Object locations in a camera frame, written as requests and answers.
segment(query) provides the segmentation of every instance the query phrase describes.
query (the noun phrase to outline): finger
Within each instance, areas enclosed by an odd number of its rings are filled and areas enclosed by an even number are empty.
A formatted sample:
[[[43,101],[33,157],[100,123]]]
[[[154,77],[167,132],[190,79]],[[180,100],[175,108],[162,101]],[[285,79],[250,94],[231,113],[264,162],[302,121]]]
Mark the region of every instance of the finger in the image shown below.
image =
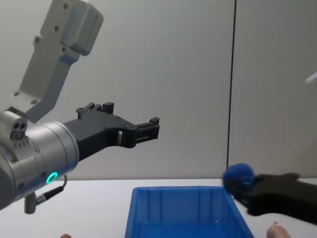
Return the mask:
[[[64,234],[64,235],[62,235],[60,238],[71,238],[71,236],[70,236],[70,235],[67,235],[67,234]]]
[[[274,222],[266,232],[267,238],[291,238],[285,228],[278,225],[277,222]]]

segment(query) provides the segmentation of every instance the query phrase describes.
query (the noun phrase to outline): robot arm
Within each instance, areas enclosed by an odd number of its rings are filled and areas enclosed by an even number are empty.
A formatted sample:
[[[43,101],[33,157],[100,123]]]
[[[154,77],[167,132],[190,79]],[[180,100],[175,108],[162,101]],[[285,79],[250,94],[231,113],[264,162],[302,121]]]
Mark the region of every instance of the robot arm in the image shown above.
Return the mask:
[[[317,225],[317,186],[298,181],[298,174],[258,175],[246,164],[230,166],[224,188],[253,216],[280,213]]]
[[[132,124],[113,115],[113,103],[90,103],[78,118],[33,124],[56,104],[70,66],[91,51],[103,16],[86,0],[53,0],[34,39],[34,53],[18,91],[0,112],[0,210],[25,198],[25,213],[63,191],[35,191],[109,146],[133,148],[156,139],[159,119]]]

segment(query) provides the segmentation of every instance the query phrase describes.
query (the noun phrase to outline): white table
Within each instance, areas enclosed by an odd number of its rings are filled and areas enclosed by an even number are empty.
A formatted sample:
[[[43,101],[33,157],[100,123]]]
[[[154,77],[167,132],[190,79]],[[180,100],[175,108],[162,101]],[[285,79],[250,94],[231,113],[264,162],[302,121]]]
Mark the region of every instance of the white table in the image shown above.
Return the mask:
[[[317,183],[317,179],[305,181]],[[41,191],[60,185],[53,182]],[[0,238],[124,238],[131,192],[140,186],[220,186],[220,179],[69,181],[65,191],[37,207],[33,215],[23,212],[23,200],[0,211]],[[237,204],[256,238],[277,221],[294,238],[317,236],[317,226],[283,215],[252,217]]]

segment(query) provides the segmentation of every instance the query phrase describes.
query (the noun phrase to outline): screw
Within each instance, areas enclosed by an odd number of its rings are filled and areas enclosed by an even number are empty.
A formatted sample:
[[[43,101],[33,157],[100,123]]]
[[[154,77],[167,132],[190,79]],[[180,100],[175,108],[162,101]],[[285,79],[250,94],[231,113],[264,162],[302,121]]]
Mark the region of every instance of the screw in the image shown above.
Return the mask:
[[[39,37],[39,36],[36,36],[36,37],[34,38],[34,43],[37,44],[37,43],[39,43],[39,42],[40,42],[40,37]]]
[[[55,32],[59,31],[59,26],[58,26],[58,25],[56,25],[56,26],[54,27],[54,31],[55,31]]]
[[[64,5],[63,5],[63,10],[67,10],[68,9],[68,3],[64,3]]]
[[[30,102],[31,105],[35,105],[35,104],[37,104],[37,103],[38,103],[38,100],[36,100],[36,99],[34,99],[34,100],[32,100],[32,101]]]
[[[16,97],[16,96],[19,96],[20,95],[20,92],[19,91],[16,91],[13,96]]]

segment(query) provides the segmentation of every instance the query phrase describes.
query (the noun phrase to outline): blue plastic bin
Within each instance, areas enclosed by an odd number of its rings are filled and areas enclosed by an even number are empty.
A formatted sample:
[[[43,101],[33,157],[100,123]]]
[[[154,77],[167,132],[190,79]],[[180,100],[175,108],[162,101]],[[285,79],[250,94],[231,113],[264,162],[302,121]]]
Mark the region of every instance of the blue plastic bin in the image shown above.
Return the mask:
[[[140,187],[125,238],[253,238],[222,187]]]

